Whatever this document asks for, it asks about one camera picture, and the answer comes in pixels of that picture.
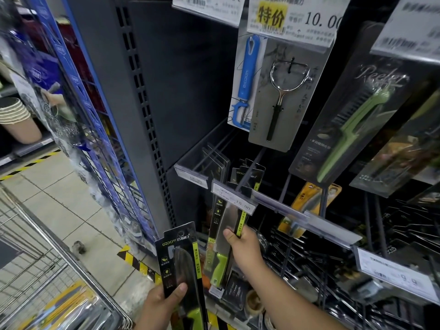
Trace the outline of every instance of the blue wire rack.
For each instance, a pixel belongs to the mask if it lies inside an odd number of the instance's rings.
[[[111,200],[114,209],[121,216],[137,220],[142,227],[144,237],[149,242],[154,242],[157,239],[157,228],[144,195],[136,187],[136,175],[120,140],[113,116],[107,108],[96,74],[90,67],[87,54],[84,57],[93,81],[80,77],[66,46],[66,42],[76,43],[63,38],[46,0],[28,0],[28,2],[29,8],[37,13],[35,20],[39,21],[43,28],[38,34],[42,36],[50,54],[58,58],[60,68],[69,84],[69,88],[63,88],[63,91],[70,96],[78,114],[82,116],[85,138],[78,148],[84,153],[83,164],[87,170],[95,172],[103,194]],[[99,93],[102,102],[99,109],[93,105],[86,87],[94,88],[94,91]],[[111,125],[107,125],[107,128],[112,127],[116,137],[114,134],[109,135],[112,132],[106,131],[102,120],[110,122]]]

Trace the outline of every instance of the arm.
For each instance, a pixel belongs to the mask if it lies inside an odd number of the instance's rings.
[[[237,265],[258,293],[277,330],[346,330],[337,320],[295,292],[263,261],[255,232],[244,226],[238,238],[223,232]]]

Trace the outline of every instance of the metal peeler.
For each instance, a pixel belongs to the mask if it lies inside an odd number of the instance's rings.
[[[283,89],[275,83],[275,79],[273,77],[274,71],[275,71],[277,65],[283,64],[283,63],[289,64],[290,66],[292,66],[292,65],[304,66],[306,69],[304,72],[304,78],[302,79],[300,84],[297,85],[295,88]],[[284,95],[300,88],[305,83],[305,81],[312,81],[312,78],[309,76],[309,74],[310,74],[310,67],[307,64],[301,64],[298,62],[279,60],[279,59],[277,59],[273,62],[272,68],[271,68],[271,75],[270,75],[271,76],[271,83],[272,83],[272,86],[274,86],[274,88],[278,90],[279,98],[278,98],[277,104],[274,106],[274,113],[272,115],[271,125],[269,126],[269,132],[267,132],[267,138],[266,138],[267,141],[272,140],[272,137],[273,137],[274,131],[275,131],[275,126],[278,122],[279,114],[281,111],[283,111],[282,105],[283,105]]]

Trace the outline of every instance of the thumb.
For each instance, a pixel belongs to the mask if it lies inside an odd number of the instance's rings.
[[[230,229],[226,228],[223,230],[223,236],[226,238],[226,241],[233,247],[234,244],[240,241],[240,239],[235,235]]]
[[[175,306],[179,304],[184,298],[188,290],[188,285],[186,283],[181,283],[168,298],[165,299],[165,304],[170,308],[174,309]]]

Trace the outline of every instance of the hand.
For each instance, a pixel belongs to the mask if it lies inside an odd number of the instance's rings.
[[[181,283],[165,299],[162,285],[153,288],[143,303],[142,312],[135,330],[166,330],[174,308],[185,296],[188,286]]]
[[[256,266],[264,265],[256,233],[247,225],[243,226],[241,238],[229,229],[223,230],[223,235],[232,247],[235,262],[246,277],[256,270]]]

